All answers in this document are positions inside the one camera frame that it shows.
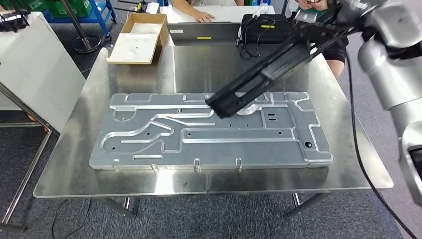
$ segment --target rectangular slot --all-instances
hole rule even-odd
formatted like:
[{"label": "rectangular slot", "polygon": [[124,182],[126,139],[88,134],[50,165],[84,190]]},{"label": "rectangular slot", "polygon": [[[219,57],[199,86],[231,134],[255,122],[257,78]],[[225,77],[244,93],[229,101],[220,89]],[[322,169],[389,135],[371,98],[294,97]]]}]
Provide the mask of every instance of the rectangular slot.
[{"label": "rectangular slot", "polygon": [[163,159],[162,155],[134,155],[133,159]]}]

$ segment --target black shorts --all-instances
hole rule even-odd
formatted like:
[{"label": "black shorts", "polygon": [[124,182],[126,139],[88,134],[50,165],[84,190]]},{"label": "black shorts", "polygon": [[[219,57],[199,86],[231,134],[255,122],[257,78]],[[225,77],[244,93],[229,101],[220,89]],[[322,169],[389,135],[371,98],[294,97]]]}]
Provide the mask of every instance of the black shorts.
[{"label": "black shorts", "polygon": [[348,44],[349,40],[344,38],[325,50],[322,54],[326,60],[337,60],[346,63],[346,46]]}]

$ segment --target stainless steel table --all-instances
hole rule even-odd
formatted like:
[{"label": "stainless steel table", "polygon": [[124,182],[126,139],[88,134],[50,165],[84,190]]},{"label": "stainless steel table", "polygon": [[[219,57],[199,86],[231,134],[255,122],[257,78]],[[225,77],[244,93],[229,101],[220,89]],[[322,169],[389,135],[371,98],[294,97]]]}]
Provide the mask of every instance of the stainless steel table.
[{"label": "stainless steel table", "polygon": [[[194,170],[158,172],[97,171],[89,165],[99,122],[118,92],[214,92],[233,75],[252,65],[229,46],[164,47],[156,66],[108,65],[102,49],[75,108],[34,190],[37,198],[99,198],[120,212],[133,216],[110,197],[142,195],[314,192],[316,195],[292,212],[297,213],[328,193],[368,190],[356,159],[350,105],[322,56],[304,70],[275,87],[274,91],[307,91],[334,155],[328,168],[233,171]],[[261,48],[263,52],[271,49]],[[393,182],[377,152],[358,126],[362,160],[377,188]]]}]

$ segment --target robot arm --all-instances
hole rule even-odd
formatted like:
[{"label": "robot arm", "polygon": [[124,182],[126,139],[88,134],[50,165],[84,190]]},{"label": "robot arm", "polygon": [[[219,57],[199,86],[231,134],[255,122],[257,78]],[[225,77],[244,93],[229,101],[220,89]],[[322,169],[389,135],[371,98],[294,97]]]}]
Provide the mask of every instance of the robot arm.
[{"label": "robot arm", "polygon": [[[206,102],[221,118],[232,116],[338,39],[361,31],[365,43],[359,50],[359,63],[383,108],[391,113],[399,165],[414,202],[422,207],[422,25],[413,12],[387,0],[335,1],[334,25],[295,22],[295,36]],[[310,54],[309,40],[321,36],[327,38],[326,43]],[[235,95],[251,86],[242,97]]]},{"label": "robot arm", "polygon": [[413,201],[422,207],[422,25],[404,6],[385,4],[365,15],[359,63],[399,141],[399,165]]}]

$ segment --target person's hand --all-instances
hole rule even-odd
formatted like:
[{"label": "person's hand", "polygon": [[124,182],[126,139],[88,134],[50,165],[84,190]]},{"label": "person's hand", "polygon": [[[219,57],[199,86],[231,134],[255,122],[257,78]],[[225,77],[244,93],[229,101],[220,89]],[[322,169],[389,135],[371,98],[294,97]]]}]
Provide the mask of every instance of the person's hand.
[{"label": "person's hand", "polygon": [[317,11],[324,11],[328,9],[328,2],[327,0],[321,0],[319,2],[316,3],[311,3],[311,6],[313,9],[317,10]]},{"label": "person's hand", "polygon": [[312,8],[311,3],[307,0],[298,0],[297,2],[299,4],[299,8],[302,10],[308,10]]},{"label": "person's hand", "polygon": [[198,11],[193,15],[195,18],[195,21],[197,22],[212,22],[212,20],[215,18],[213,15],[210,15],[206,12]]}]

